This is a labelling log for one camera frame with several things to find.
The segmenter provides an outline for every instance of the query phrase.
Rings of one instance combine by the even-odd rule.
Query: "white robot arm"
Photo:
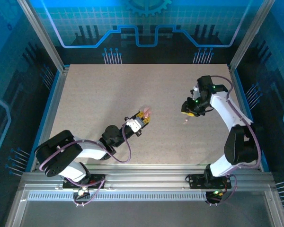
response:
[[[187,98],[181,112],[198,117],[215,109],[230,132],[224,146],[224,155],[208,165],[204,174],[209,174],[209,177],[226,176],[232,170],[259,159],[254,138],[249,131],[250,128],[255,131],[253,122],[234,104],[226,87],[213,84],[211,76],[202,76],[197,83],[191,90],[193,98]]]
[[[127,139],[134,134],[140,136],[149,122],[149,116],[139,111],[131,118],[125,117],[125,124],[120,129],[115,125],[108,126],[97,141],[83,140],[73,136],[69,130],[64,130],[35,149],[39,169],[48,177],[61,175],[73,183],[89,184],[91,176],[87,168],[74,160],[80,157],[107,160],[112,157],[127,163],[131,155],[127,161],[120,161],[114,157],[114,148],[124,142],[128,145]]]

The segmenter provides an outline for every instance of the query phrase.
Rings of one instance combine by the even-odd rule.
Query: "gray floor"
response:
[[[261,195],[237,192],[225,204],[203,201],[28,202],[22,227],[271,227]]]
[[[196,80],[203,75],[230,78],[226,64],[71,65],[51,136],[68,129],[83,139],[98,140],[110,124],[121,127],[142,105],[152,108],[150,124],[142,136],[130,138],[131,164],[208,164],[223,155],[228,130],[216,111],[186,116],[181,106]],[[225,84],[223,79],[213,79]],[[237,103],[235,92],[231,97]],[[117,149],[126,160],[127,147]],[[85,163],[115,163],[80,160]]]

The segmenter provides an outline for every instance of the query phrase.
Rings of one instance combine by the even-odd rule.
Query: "gear graphic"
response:
[[[125,0],[124,3],[132,13],[138,13],[139,16],[144,14],[147,17],[154,16],[155,13],[160,14],[162,9],[167,9],[171,0]]]
[[[19,5],[17,0],[0,0],[0,14],[8,23],[17,17]]]

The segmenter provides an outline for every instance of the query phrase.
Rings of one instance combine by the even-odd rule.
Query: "purple cable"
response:
[[[128,146],[128,150],[129,150],[129,157],[126,161],[121,161],[119,159],[117,159],[115,156],[113,156],[111,153],[109,153],[106,148],[101,145],[101,144],[98,144],[97,142],[95,141],[92,141],[92,140],[77,140],[77,141],[74,141],[74,142],[71,142],[69,144],[66,144],[65,146],[63,146],[62,148],[60,148],[59,150],[57,150],[56,152],[54,152],[52,155],[50,155],[40,166],[39,166],[39,170],[40,171],[44,171],[43,170],[43,167],[44,165],[46,165],[46,163],[48,163],[52,158],[54,158],[56,155],[58,155],[61,151],[65,150],[66,148],[70,147],[71,145],[73,144],[76,144],[76,143],[82,143],[82,142],[86,142],[86,143],[92,143],[92,144],[95,144],[97,146],[99,146],[100,148],[102,148],[110,157],[112,157],[114,160],[116,160],[117,162],[120,162],[120,163],[128,163],[130,161],[130,159],[132,158],[132,150],[131,150],[131,147],[127,141],[127,138],[125,136],[125,126],[126,124],[124,124],[122,126],[122,135],[123,135],[123,138],[124,138],[124,141],[126,142],[127,146]]]
[[[122,126],[122,136],[124,138],[124,141],[125,143],[127,144],[128,146],[128,150],[129,150],[129,157],[126,161],[121,161],[119,159],[117,159],[115,156],[113,156],[111,153],[109,153],[106,148],[101,145],[101,144],[98,144],[97,142],[95,141],[92,141],[92,140],[78,140],[78,141],[74,141],[74,142],[71,142],[69,144],[66,144],[65,146],[63,146],[62,148],[60,148],[59,150],[57,150],[56,152],[54,152],[52,155],[50,155],[39,167],[39,170],[40,171],[44,171],[43,170],[43,167],[46,163],[48,163],[52,158],[54,158],[56,155],[58,155],[60,152],[62,152],[63,150],[65,150],[66,148],[70,147],[71,145],[73,144],[77,144],[77,143],[81,143],[81,142],[87,142],[87,143],[92,143],[92,144],[96,144],[97,146],[99,146],[100,148],[102,148],[110,157],[112,157],[113,159],[115,159],[116,161],[120,162],[120,163],[128,163],[131,158],[132,158],[132,150],[131,150],[131,147],[127,141],[127,138],[125,136],[125,126],[126,126],[126,123]],[[92,202],[94,200],[94,198],[96,197],[96,195],[98,194],[98,192],[100,191],[101,187],[103,186],[105,180],[100,180],[100,181],[97,181],[97,182],[94,182],[94,183],[90,183],[90,184],[79,184],[77,182],[74,182],[72,179],[70,178],[67,178],[67,180],[69,180],[72,184],[74,184],[75,186],[78,186],[78,187],[90,187],[90,186],[94,186],[94,185],[97,185],[98,183],[101,183],[101,185],[99,186],[99,188],[97,189],[97,191],[94,193],[94,195],[91,197],[91,199],[86,202],[86,203],[82,203],[82,204],[79,204],[77,203],[75,200],[73,201],[77,206],[84,206],[84,205],[87,205],[89,204],[90,202]]]
[[[232,176],[235,178],[235,185],[234,185],[234,188],[233,188],[231,194],[229,195],[229,197],[227,197],[225,200],[221,201],[219,204],[224,203],[224,202],[226,202],[227,200],[229,200],[230,197],[235,193],[235,191],[236,191],[236,189],[237,189],[237,182],[238,182],[238,181],[237,181],[237,177],[236,177],[235,175],[230,175],[229,177],[232,177]]]
[[[101,180],[102,183],[100,184],[99,188],[96,190],[96,192],[93,194],[93,196],[90,198],[90,200],[88,200],[85,203],[79,204],[77,203],[75,200],[73,200],[73,203],[75,203],[77,206],[85,206],[87,204],[89,204],[90,202],[92,202],[94,200],[94,198],[96,197],[96,195],[98,194],[98,192],[100,191],[101,187],[103,186],[105,180]]]
[[[261,163],[261,157],[262,157],[260,144],[259,144],[258,139],[257,139],[257,137],[256,137],[256,135],[255,135],[255,133],[254,133],[254,131],[252,130],[251,126],[250,126],[250,125],[248,124],[248,122],[243,118],[243,116],[241,116],[241,114],[236,110],[236,108],[232,105],[232,103],[231,103],[231,101],[230,101],[230,99],[229,99],[229,95],[230,95],[230,93],[231,93],[231,91],[232,91],[232,89],[233,89],[233,84],[232,84],[232,82],[231,82],[228,78],[223,77],[223,76],[211,76],[211,77],[222,78],[222,79],[224,79],[224,80],[227,80],[227,81],[230,83],[231,88],[229,89],[229,91],[228,91],[228,93],[227,93],[227,95],[226,95],[227,103],[228,103],[229,106],[232,108],[232,110],[236,113],[236,115],[246,124],[246,126],[248,127],[248,129],[249,129],[249,131],[250,131],[250,133],[251,133],[252,138],[253,138],[254,141],[255,141],[256,147],[257,147],[257,154],[258,154],[257,163],[254,164],[254,165],[244,165],[244,164],[241,164],[240,167],[243,166],[243,167],[248,168],[248,169],[257,168],[257,167],[260,165],[260,163]]]

